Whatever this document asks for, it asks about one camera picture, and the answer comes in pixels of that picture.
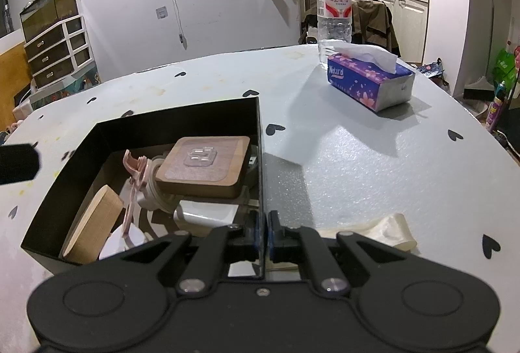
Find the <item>brown jacket on chair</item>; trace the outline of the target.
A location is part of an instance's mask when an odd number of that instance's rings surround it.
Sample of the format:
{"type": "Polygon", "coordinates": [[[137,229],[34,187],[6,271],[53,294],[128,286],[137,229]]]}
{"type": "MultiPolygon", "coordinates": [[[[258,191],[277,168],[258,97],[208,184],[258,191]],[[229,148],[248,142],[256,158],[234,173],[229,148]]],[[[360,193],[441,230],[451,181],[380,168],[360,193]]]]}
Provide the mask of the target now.
{"type": "Polygon", "coordinates": [[[317,29],[320,62],[326,62],[347,43],[375,45],[400,56],[390,9],[380,1],[353,1],[346,17],[342,10],[337,15],[326,10],[322,0],[314,0],[304,25],[317,29]]]}

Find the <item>purple tissue pack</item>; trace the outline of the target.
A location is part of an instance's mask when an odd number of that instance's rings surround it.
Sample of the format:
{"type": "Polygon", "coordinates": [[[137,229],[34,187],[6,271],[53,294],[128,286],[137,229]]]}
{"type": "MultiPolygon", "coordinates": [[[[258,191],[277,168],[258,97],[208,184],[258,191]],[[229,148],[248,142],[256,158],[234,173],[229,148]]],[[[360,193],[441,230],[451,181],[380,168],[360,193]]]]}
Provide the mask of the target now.
{"type": "Polygon", "coordinates": [[[327,59],[329,83],[375,113],[411,99],[415,73],[379,46],[347,44],[327,59]]]}

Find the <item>purple spray can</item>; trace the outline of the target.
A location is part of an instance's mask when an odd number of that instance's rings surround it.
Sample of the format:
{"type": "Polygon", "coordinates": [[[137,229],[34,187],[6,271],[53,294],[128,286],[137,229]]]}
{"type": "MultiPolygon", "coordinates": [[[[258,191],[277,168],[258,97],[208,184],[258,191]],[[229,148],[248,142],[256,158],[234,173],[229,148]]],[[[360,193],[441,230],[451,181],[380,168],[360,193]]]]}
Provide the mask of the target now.
{"type": "Polygon", "coordinates": [[[491,102],[488,108],[488,116],[485,122],[485,128],[489,133],[492,133],[496,127],[501,112],[501,108],[507,95],[508,89],[506,83],[502,81],[497,86],[494,94],[494,100],[491,102]]]}

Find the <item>green shopping bag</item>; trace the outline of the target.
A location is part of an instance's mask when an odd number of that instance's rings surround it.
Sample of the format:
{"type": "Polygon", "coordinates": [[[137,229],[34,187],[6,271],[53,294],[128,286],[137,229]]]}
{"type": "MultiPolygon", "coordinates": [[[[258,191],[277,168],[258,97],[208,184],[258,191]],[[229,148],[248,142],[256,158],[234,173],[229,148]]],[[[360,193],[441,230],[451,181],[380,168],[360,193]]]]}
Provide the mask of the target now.
{"type": "Polygon", "coordinates": [[[496,57],[492,75],[495,85],[504,83],[510,89],[516,79],[515,56],[506,49],[501,49],[496,57]]]}

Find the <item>clear plastic water bottle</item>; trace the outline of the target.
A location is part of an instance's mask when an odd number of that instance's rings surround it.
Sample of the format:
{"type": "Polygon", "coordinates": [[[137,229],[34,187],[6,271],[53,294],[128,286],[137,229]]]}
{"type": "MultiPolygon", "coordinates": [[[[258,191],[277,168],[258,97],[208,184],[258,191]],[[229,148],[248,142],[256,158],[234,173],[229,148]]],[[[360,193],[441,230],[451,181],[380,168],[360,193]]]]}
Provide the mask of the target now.
{"type": "Polygon", "coordinates": [[[352,0],[317,0],[317,42],[320,65],[352,42],[352,0]]]}

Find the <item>glass terrarium tank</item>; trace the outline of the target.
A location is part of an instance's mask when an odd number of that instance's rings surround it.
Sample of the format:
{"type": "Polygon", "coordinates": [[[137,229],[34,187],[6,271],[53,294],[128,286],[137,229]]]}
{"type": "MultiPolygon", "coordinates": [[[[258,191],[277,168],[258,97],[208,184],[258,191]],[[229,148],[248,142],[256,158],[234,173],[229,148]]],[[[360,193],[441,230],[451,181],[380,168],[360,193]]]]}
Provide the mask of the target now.
{"type": "Polygon", "coordinates": [[[19,14],[25,41],[32,41],[58,21],[77,15],[76,0],[34,0],[19,14]]]}

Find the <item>black cardboard storage box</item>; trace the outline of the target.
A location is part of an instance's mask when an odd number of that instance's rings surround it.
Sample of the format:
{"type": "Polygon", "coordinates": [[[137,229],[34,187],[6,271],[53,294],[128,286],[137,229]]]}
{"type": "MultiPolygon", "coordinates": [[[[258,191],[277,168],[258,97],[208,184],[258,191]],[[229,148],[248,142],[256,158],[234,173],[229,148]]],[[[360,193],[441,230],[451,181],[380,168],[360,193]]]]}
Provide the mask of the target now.
{"type": "Polygon", "coordinates": [[[235,98],[134,113],[99,122],[72,151],[26,230],[20,247],[51,274],[78,264],[63,258],[63,244],[87,196],[106,184],[123,187],[124,152],[158,155],[182,137],[246,136],[260,151],[257,98],[235,98]]]}

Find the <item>white square plastic box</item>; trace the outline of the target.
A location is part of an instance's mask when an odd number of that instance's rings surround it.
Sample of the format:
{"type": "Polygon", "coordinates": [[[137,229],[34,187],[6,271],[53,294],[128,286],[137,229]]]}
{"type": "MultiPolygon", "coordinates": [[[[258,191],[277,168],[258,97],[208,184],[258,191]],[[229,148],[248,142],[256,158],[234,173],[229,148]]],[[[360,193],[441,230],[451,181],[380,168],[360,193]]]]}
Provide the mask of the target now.
{"type": "Polygon", "coordinates": [[[174,221],[180,230],[207,233],[213,228],[231,225],[238,209],[234,204],[180,201],[174,221]]]}

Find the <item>cream tape piece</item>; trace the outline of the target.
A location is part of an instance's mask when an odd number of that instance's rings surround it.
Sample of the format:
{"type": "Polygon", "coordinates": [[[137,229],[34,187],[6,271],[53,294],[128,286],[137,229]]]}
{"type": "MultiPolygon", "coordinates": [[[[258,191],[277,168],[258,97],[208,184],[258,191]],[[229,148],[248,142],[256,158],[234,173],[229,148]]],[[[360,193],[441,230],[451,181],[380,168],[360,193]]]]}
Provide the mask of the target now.
{"type": "Polygon", "coordinates": [[[411,235],[405,216],[401,213],[390,214],[362,224],[321,229],[318,233],[324,238],[335,239],[338,232],[345,231],[357,233],[403,252],[413,251],[418,244],[411,235]]]}

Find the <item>white drawer cabinet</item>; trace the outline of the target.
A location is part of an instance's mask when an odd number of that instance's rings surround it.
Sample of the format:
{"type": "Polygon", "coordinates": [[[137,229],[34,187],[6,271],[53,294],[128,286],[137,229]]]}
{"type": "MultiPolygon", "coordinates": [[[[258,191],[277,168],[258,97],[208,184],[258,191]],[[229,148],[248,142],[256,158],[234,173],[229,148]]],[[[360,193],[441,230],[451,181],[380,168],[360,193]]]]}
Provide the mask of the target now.
{"type": "Polygon", "coordinates": [[[26,42],[24,49],[37,89],[74,75],[94,62],[82,15],[51,25],[26,42]]]}

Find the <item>brown square wooden coaster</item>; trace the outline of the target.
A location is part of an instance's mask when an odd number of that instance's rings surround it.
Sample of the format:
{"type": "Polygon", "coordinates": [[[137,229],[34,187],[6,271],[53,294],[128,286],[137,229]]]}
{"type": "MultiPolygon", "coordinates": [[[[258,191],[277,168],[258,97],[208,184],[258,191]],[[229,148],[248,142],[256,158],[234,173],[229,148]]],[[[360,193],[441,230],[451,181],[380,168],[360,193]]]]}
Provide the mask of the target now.
{"type": "Polygon", "coordinates": [[[250,138],[182,137],[155,173],[167,194],[234,199],[241,193],[250,138]]]}

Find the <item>pink plastic clip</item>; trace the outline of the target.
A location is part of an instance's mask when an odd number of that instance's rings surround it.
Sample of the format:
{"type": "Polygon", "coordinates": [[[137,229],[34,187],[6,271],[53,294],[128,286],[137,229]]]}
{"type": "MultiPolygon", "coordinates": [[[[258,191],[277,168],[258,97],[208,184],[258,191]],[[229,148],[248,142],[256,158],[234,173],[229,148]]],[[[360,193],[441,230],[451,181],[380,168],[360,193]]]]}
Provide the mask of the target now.
{"type": "Polygon", "coordinates": [[[127,150],[123,157],[123,166],[130,173],[130,200],[123,220],[123,238],[127,240],[130,234],[134,207],[137,203],[136,196],[142,186],[145,185],[145,173],[149,159],[146,156],[134,158],[130,150],[127,150]]]}

